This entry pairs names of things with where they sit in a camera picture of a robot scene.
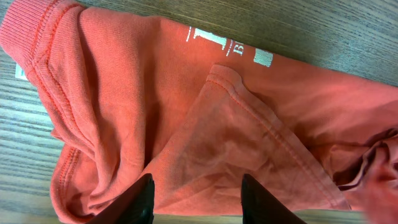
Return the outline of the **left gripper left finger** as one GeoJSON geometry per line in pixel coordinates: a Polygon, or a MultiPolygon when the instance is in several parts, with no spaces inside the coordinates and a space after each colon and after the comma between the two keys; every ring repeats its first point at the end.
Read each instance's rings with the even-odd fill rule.
{"type": "Polygon", "coordinates": [[[87,224],[152,224],[154,196],[152,175],[145,174],[87,224]]]}

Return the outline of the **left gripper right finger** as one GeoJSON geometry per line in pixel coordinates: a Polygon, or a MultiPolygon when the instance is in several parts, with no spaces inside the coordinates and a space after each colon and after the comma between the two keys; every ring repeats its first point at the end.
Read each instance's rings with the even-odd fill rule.
{"type": "Polygon", "coordinates": [[[243,175],[241,205],[243,224],[307,224],[249,174],[243,175]]]}

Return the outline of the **red soccer t-shirt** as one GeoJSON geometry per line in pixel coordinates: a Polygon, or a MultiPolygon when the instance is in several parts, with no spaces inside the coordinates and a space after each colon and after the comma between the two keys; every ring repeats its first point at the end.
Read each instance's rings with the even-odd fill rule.
{"type": "Polygon", "coordinates": [[[64,142],[62,222],[91,220],[145,173],[156,213],[239,215],[247,173],[291,210],[397,222],[393,86],[75,1],[14,1],[1,47],[64,142]]]}

